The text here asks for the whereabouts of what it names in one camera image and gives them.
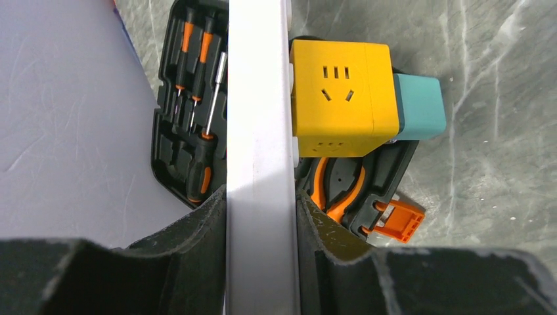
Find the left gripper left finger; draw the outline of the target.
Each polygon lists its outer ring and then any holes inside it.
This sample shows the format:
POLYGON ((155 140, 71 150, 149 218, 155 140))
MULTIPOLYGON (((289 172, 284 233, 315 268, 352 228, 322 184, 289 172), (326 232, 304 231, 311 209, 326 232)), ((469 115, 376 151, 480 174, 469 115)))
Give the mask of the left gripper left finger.
POLYGON ((225 299, 226 187, 162 230, 116 253, 127 258, 114 314, 221 314, 225 299))

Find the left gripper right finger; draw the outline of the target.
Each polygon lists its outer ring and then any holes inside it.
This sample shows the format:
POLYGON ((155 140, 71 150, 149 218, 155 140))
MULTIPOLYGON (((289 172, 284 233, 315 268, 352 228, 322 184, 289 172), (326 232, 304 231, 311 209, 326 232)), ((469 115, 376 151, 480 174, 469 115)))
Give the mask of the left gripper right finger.
POLYGON ((296 195, 302 314, 382 314, 374 247, 354 236, 300 191, 296 195))

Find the white power strip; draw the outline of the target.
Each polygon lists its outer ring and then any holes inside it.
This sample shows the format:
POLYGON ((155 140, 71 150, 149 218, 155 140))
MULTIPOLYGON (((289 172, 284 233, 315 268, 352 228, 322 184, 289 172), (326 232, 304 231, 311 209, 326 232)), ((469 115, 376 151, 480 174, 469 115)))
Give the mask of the white power strip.
POLYGON ((227 314, 299 314, 289 1, 229 3, 227 314))

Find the black tool case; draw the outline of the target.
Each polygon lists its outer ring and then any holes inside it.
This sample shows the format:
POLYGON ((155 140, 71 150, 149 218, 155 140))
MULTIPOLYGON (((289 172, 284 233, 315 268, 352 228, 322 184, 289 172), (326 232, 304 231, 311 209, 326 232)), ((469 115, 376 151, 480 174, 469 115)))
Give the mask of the black tool case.
MULTIPOLYGON (((196 208, 226 182, 227 50, 226 1, 176 1, 168 20, 152 132, 151 166, 156 179, 196 208)), ((425 212, 395 195, 417 141, 384 144, 362 162, 367 175, 343 227, 365 239, 372 232, 408 242, 425 212)), ((295 185, 307 191, 311 162, 295 170, 295 185)))

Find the yellow cube adapter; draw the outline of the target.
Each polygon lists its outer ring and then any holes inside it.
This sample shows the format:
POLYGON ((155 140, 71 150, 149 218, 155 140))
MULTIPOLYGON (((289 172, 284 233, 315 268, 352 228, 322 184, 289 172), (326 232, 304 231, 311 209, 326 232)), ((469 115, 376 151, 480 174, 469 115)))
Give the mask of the yellow cube adapter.
POLYGON ((295 39, 290 61, 300 157, 363 157, 399 133, 387 45, 295 39))

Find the teal small plug adapter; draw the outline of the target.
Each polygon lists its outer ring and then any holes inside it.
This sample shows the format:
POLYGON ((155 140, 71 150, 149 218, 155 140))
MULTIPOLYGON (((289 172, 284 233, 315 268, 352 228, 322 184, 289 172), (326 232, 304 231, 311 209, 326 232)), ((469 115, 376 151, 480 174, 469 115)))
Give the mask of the teal small plug adapter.
POLYGON ((421 75, 393 75, 399 133, 395 140, 430 140, 445 132, 447 118, 439 79, 421 75))

